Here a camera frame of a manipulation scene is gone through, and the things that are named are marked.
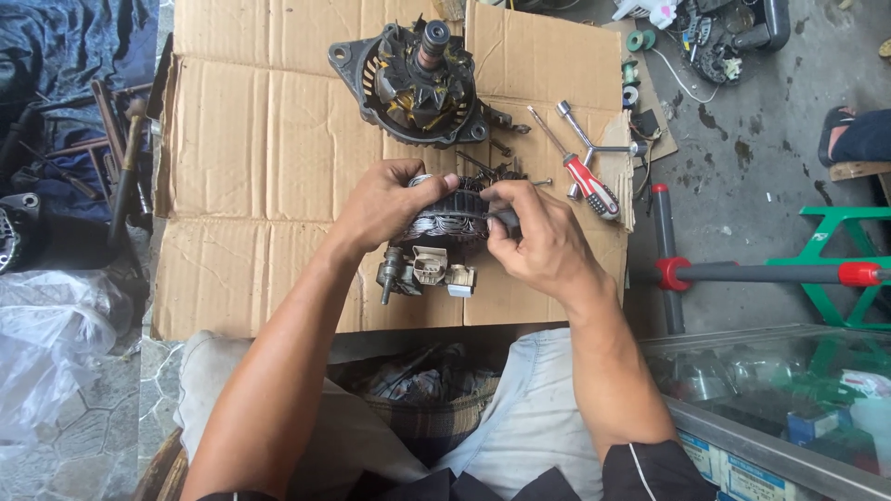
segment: forearm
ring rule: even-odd
[[[331,340],[361,257],[329,238],[304,267],[214,405],[183,500],[235,490],[283,497],[315,424]]]
[[[619,306],[615,282],[567,308],[576,403],[601,461],[609,448],[677,440],[671,415]]]

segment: left hand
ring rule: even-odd
[[[346,239],[364,253],[401,234],[422,209],[458,187],[458,176],[446,174],[406,188],[413,177],[426,174],[421,159],[374,162],[349,194],[329,235]]]

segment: green metal stand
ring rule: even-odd
[[[891,220],[891,208],[889,207],[803,207],[798,214],[802,216],[821,216],[822,221],[813,236],[807,242],[795,258],[768,259],[766,265],[840,265],[848,261],[867,261],[878,263],[882,267],[891,267],[891,256],[879,257],[876,247],[870,237],[863,231],[860,222],[864,220]],[[861,252],[861,257],[856,258],[822,258],[820,253],[830,240],[836,228],[842,225],[847,230],[854,246]],[[891,331],[891,324],[872,324],[863,321],[866,311],[872,306],[879,289],[884,285],[891,285],[891,281],[885,281],[882,285],[866,287],[857,300],[854,309],[847,318],[843,318],[822,286],[816,283],[802,283],[807,297],[817,307],[823,320],[828,325],[837,327],[850,327],[853,329],[875,329]]]

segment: black shirt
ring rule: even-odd
[[[714,501],[717,487],[699,474],[677,442],[625,444],[609,448],[603,462],[604,501]],[[577,501],[578,495],[557,468],[529,482],[511,501]],[[277,501],[259,492],[211,494],[201,501]],[[468,473],[455,478],[442,470],[397,486],[374,473],[359,478],[347,501],[503,501]]]

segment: glass display case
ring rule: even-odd
[[[641,347],[679,429],[824,496],[891,500],[891,335],[791,325]]]

